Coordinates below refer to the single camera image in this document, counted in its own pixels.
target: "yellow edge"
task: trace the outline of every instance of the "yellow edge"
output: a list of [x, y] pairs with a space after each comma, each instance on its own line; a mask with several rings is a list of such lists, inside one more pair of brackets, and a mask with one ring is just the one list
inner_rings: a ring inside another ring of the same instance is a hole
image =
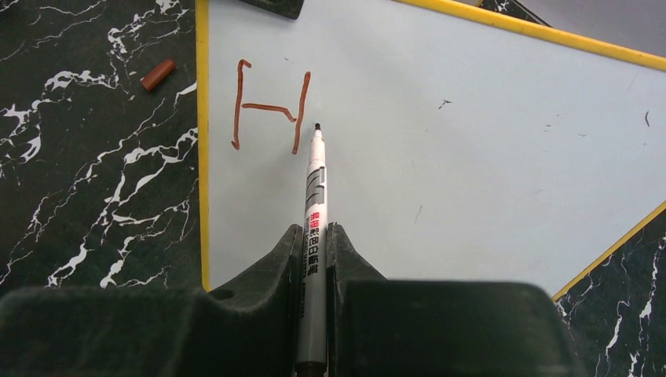
[[471, 5], [454, 2], [451, 0], [397, 0], [407, 4], [420, 6], [422, 8], [436, 10], [438, 12], [450, 14], [452, 16], [464, 18], [465, 20], [475, 21], [515, 33], [528, 35], [533, 38], [543, 39], [544, 41], [558, 43], [563, 46], [581, 49], [589, 53], [597, 53], [605, 57], [612, 57], [618, 60], [627, 61], [642, 65], [648, 68], [666, 71], [666, 58], [642, 53], [634, 49], [612, 45], [601, 42], [596, 39], [583, 37], [561, 31], [552, 27], [534, 24], [529, 21], [519, 20], [511, 16], [491, 12], [489, 10], [473, 7]]
[[201, 284], [210, 291], [208, 237], [208, 0], [196, 0], [196, 118], [199, 127]]
[[666, 210], [666, 202], [663, 202], [657, 209], [653, 210], [652, 213], [648, 214], [641, 222], [639, 222], [634, 228], [632, 228], [627, 234], [620, 238], [616, 243], [614, 243], [604, 254], [602, 254], [597, 260], [592, 262], [582, 273], [579, 273], [573, 280], [566, 284], [555, 296], [553, 296], [553, 301], [557, 301], [562, 297], [571, 287], [576, 285], [580, 280], [586, 277], [593, 269], [598, 265], [602, 264], [612, 253], [614, 253], [620, 246], [624, 245], [630, 238], [632, 238], [639, 230], [645, 228], [650, 221], [652, 221], [658, 214]]

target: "white board surface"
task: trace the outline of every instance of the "white board surface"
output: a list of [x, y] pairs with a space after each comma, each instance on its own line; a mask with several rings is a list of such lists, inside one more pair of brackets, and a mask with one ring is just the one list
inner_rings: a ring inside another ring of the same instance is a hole
[[[329, 220], [389, 278], [552, 295], [664, 200], [664, 72], [387, 0], [209, 7], [212, 287], [302, 223], [315, 122]], [[251, 108], [231, 146], [241, 59], [242, 102], [294, 117], [311, 72], [297, 155]]]

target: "marble surface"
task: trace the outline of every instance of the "marble surface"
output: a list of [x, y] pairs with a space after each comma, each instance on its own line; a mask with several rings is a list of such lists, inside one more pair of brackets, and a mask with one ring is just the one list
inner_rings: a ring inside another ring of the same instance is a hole
[[666, 375], [666, 211], [555, 303], [590, 376]]
[[194, 0], [46, 3], [0, 2], [0, 295], [200, 285]]
[[482, 0], [480, 8], [548, 26], [536, 14], [515, 0]]

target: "marker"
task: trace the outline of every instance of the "marker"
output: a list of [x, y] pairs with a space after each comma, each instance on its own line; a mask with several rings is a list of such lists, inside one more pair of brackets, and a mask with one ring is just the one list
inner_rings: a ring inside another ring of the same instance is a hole
[[326, 339], [326, 231], [328, 192], [324, 138], [319, 123], [310, 142], [303, 225], [301, 305], [298, 318], [296, 375], [323, 377], [328, 358]]

